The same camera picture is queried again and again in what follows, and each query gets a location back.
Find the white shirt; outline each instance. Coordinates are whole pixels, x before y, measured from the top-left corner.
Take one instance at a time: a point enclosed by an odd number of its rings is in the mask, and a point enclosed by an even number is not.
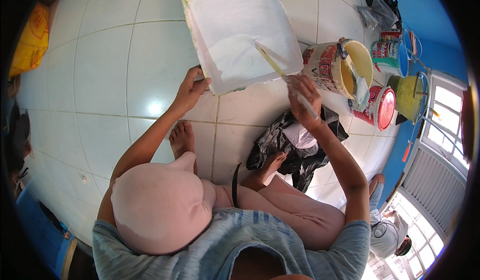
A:
[[[393,220],[393,223],[386,218],[382,220],[378,209],[370,211],[370,225],[375,225],[380,221],[388,224],[377,225],[370,234],[370,251],[380,260],[395,253],[407,236],[408,223],[397,212],[393,213]]]

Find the window frame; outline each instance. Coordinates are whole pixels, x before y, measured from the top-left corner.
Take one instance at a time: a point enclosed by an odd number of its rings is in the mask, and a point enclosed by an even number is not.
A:
[[[460,135],[457,135],[457,133],[459,133],[459,129],[461,127],[461,120],[460,120],[461,112],[457,112],[457,111],[449,108],[447,105],[442,104],[439,101],[435,101],[435,88],[437,86],[439,86],[441,88],[444,88],[447,91],[450,91],[453,94],[459,96],[463,101],[463,91],[467,90],[467,84],[462,82],[458,78],[455,78],[455,77],[453,77],[453,76],[451,76],[447,73],[444,73],[444,72],[441,72],[441,71],[438,71],[438,70],[434,70],[434,69],[431,70],[431,73],[428,74],[428,77],[429,77],[429,83],[430,83],[430,95],[429,95],[429,100],[428,100],[429,109],[427,110],[427,118],[429,119],[429,121],[434,123],[435,126],[439,127],[443,132],[451,135],[453,137],[453,142],[455,144],[457,142],[462,143],[462,137]],[[456,115],[460,114],[459,115],[457,133],[453,133],[449,129],[445,128],[444,126],[442,126],[439,123],[432,120],[433,113],[430,110],[430,108],[433,108],[435,103],[439,103],[442,107],[450,110],[451,112],[453,112]],[[435,150],[435,152],[437,152],[442,157],[444,157],[449,163],[451,163],[453,165],[453,167],[455,169],[457,169],[466,178],[469,170],[465,165],[463,165],[463,163],[457,157],[455,157],[453,155],[456,148],[453,147],[453,150],[451,152],[448,152],[441,145],[437,144],[432,139],[428,138],[427,136],[428,136],[428,132],[430,130],[430,127],[432,127],[432,125],[429,122],[424,123],[422,133],[421,133],[421,136],[420,136],[421,142],[424,143],[425,145],[428,145],[430,148]]]
[[[431,253],[433,254],[434,256],[434,262],[435,260],[437,259],[437,257],[440,255],[440,253],[436,253],[435,252],[435,249],[433,248],[433,246],[431,245],[431,241],[433,240],[433,238],[435,237],[435,235],[438,235],[441,239],[441,241],[443,242],[444,244],[444,247],[445,247],[445,243],[446,243],[446,238],[444,237],[444,235],[442,235],[443,233],[441,232],[438,232],[438,229],[436,227],[436,224],[435,223],[432,223],[432,221],[429,219],[429,216],[425,216],[424,215],[424,212],[422,210],[420,210],[420,208],[418,208],[418,206],[416,206],[415,202],[412,202],[411,198],[410,198],[410,194],[407,192],[407,191],[403,191],[402,189],[397,189],[395,191],[395,193],[393,194],[393,198],[388,202],[387,206],[385,207],[385,210],[389,209],[392,207],[393,208],[393,201],[395,199],[395,196],[399,194],[401,197],[403,197],[407,202],[409,202],[413,207],[415,207],[415,209],[418,210],[418,215],[416,217],[411,217],[410,214],[407,212],[407,214],[409,215],[409,217],[411,218],[412,220],[412,223],[408,225],[408,230],[410,230],[414,225],[416,225],[416,227],[419,229],[421,235],[423,236],[423,238],[425,239],[425,242],[423,243],[423,245],[421,247],[419,247],[419,249],[417,250],[417,248],[415,247],[414,244],[412,244],[412,247],[411,247],[411,252],[413,253],[413,255],[411,256],[411,258],[407,259],[406,256],[400,256],[400,260],[403,264],[403,266],[405,267],[405,271],[408,275],[408,278],[409,280],[415,280],[415,279],[418,279],[420,277],[422,277],[423,275],[425,275],[425,273],[427,272],[427,270],[430,268],[425,268],[425,265],[423,264],[423,261],[422,261],[422,258],[420,257],[420,252],[424,249],[424,248],[430,248],[430,251]],[[434,233],[430,236],[430,237],[427,237],[426,233],[424,233],[424,230],[420,227],[419,224],[417,224],[417,221],[420,217],[423,217],[429,224],[430,226],[433,228],[434,230]],[[384,262],[389,266],[390,270],[393,272],[393,273],[396,273],[398,271],[398,269],[396,267],[394,267],[393,265],[394,264],[394,260],[395,260],[396,256],[393,254],[391,255],[390,257],[388,257],[387,259],[384,260]],[[410,267],[410,261],[414,258],[417,258],[418,259],[418,262],[420,263],[420,267],[422,269],[422,272],[420,274],[418,274],[418,276],[415,276],[413,274],[413,271]]]

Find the window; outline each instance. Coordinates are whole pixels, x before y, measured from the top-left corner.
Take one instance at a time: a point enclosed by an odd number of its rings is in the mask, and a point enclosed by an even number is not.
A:
[[[463,91],[467,89],[466,84],[446,73],[435,70],[432,71],[430,83],[431,92],[427,117],[463,153],[460,112],[462,109]],[[470,166],[446,136],[426,122],[421,140],[424,144],[445,157],[466,177]]]
[[[440,254],[444,243],[427,219],[399,191],[393,195],[386,207],[386,211],[393,210],[408,223],[408,235],[412,240],[412,248],[405,256],[393,254],[385,259],[384,263],[392,272],[393,279],[419,279]]]

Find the red lid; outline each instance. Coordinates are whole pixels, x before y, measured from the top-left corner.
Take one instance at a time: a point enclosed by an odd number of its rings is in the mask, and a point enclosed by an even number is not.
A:
[[[395,113],[395,93],[393,92],[393,89],[386,87],[386,90],[381,96],[378,107],[377,125],[378,129],[383,131],[390,125],[393,114]]]

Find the tile floor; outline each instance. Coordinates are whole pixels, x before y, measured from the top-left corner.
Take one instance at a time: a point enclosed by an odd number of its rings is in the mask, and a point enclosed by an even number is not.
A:
[[[282,0],[302,49],[353,38],[367,47],[354,9],[364,0]],[[117,160],[172,103],[188,68],[198,64],[180,0],[59,0],[52,8],[48,52],[21,77],[17,100],[31,121],[26,158],[32,191],[72,233],[91,244],[91,228]],[[375,73],[379,85],[387,75]],[[352,119],[345,98],[321,91],[350,134],[344,145],[371,178],[385,166],[398,127],[379,132]],[[283,81],[213,97],[206,93],[192,121],[199,176],[231,181],[253,141],[289,108]],[[168,140],[154,162],[173,160]],[[243,165],[242,179],[248,174]],[[315,171],[307,194],[342,206],[345,196],[330,164]]]

